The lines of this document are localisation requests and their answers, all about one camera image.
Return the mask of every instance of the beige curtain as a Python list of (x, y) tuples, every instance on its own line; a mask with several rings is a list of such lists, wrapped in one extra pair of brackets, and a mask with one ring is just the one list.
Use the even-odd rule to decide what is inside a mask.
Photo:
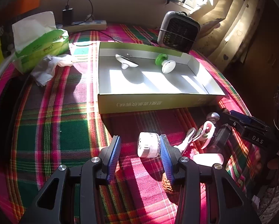
[(207, 28), (193, 49), (201, 52), (220, 71), (232, 59), (240, 60), (256, 30), (264, 1), (205, 0), (190, 15)]

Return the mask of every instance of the plaid tablecloth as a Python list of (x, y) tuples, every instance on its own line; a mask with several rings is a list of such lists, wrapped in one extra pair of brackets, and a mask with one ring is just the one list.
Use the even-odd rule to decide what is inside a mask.
[[(122, 24), (108, 25), (105, 33), (126, 43), (146, 43), (157, 31)], [(72, 67), (57, 67), (44, 88), (28, 86), (14, 128), (8, 170), (0, 169), (0, 207), (17, 223), (45, 181), (60, 164), (81, 165), (119, 135), (122, 150), (115, 180), (100, 188), (106, 223), (173, 223), (178, 194), (166, 194), (161, 185), (164, 169), (160, 158), (137, 156), (140, 132), (166, 134), (172, 145), (181, 143), (187, 130), (199, 127), (211, 110), (207, 107), (132, 113), (98, 113), (96, 41), (112, 41), (99, 32), (70, 37), (71, 53), (78, 58)], [(88, 46), (78, 47), (74, 43)], [(197, 52), (193, 55), (216, 79), (226, 96), (217, 107), (249, 115), (245, 104), (224, 76)], [(255, 147), (234, 132), (227, 171), (248, 191), (253, 179)], [(205, 222), (206, 196), (201, 185), (201, 223)], [(78, 198), (75, 214), (78, 216)]]

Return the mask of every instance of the white tissue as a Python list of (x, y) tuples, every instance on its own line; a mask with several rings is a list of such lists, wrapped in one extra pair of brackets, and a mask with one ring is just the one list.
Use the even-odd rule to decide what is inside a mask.
[(72, 66), (77, 59), (72, 55), (47, 55), (35, 66), (31, 75), (34, 77), (38, 86), (45, 86), (54, 77), (56, 66)]
[(53, 12), (38, 13), (12, 25), (14, 47), (20, 53), (27, 45), (56, 28)]

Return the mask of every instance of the wall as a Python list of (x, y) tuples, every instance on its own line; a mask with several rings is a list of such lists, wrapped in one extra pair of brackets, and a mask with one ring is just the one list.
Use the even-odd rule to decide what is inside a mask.
[(225, 76), (251, 114), (273, 126), (273, 95), (279, 84), (279, 8), (273, 0), (266, 0), (245, 64), (231, 68)]
[[(53, 11), (56, 22), (62, 22), (62, 10), (67, 0), (41, 0), (40, 7), (33, 11)], [(168, 11), (185, 11), (188, 9), (166, 0), (91, 0), (96, 20), (106, 20), (108, 23), (125, 23), (142, 25), (149, 28), (161, 26)], [(69, 5), (74, 8), (74, 21), (82, 21), (91, 13), (91, 6), (87, 0), (70, 0)]]

